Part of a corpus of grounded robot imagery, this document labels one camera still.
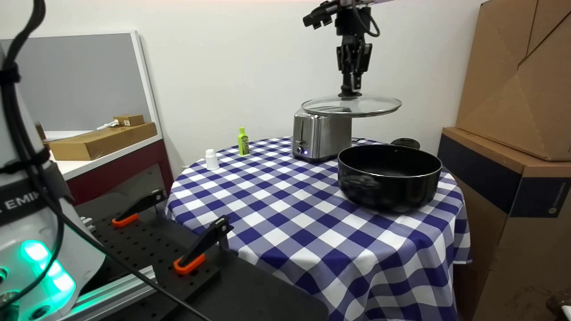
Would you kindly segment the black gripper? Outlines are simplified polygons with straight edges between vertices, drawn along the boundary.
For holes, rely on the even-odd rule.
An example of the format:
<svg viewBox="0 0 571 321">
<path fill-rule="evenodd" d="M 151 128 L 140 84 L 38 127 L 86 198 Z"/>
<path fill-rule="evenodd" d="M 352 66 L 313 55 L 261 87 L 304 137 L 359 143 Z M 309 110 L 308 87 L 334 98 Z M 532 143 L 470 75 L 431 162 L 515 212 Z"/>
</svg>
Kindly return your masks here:
<svg viewBox="0 0 571 321">
<path fill-rule="evenodd" d="M 338 46 L 338 66 L 343 73 L 342 96 L 354 96 L 352 75 L 356 80 L 356 93 L 363 93 L 363 73 L 368 71 L 372 61 L 374 45 L 365 39 L 363 34 L 345 34 Z"/>
</svg>

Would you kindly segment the white robot base green light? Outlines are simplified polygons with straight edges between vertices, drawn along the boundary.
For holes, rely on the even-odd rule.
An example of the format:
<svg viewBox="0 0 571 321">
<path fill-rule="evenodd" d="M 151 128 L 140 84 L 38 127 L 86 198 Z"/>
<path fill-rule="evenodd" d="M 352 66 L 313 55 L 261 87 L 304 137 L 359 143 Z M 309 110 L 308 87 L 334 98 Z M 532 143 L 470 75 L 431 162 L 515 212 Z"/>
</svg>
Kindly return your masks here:
<svg viewBox="0 0 571 321">
<path fill-rule="evenodd" d="M 86 237 L 67 182 L 17 98 L 19 68 L 2 57 L 2 321 L 81 321 L 83 291 L 106 257 Z"/>
</svg>

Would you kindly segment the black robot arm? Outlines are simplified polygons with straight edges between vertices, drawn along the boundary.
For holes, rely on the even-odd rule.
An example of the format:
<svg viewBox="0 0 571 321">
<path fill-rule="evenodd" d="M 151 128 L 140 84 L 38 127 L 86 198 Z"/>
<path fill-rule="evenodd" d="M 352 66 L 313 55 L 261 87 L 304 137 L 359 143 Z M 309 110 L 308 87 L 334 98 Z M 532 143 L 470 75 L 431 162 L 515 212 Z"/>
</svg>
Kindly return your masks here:
<svg viewBox="0 0 571 321">
<path fill-rule="evenodd" d="M 324 0 L 302 18 L 302 23 L 313 28 L 336 25 L 336 34 L 342 37 L 342 45 L 336 48 L 338 68 L 343 75 L 342 98 L 361 94 L 363 75 L 368 71 L 374 53 L 374 45 L 367 37 L 381 36 L 372 3 L 381 2 L 384 0 Z"/>
</svg>

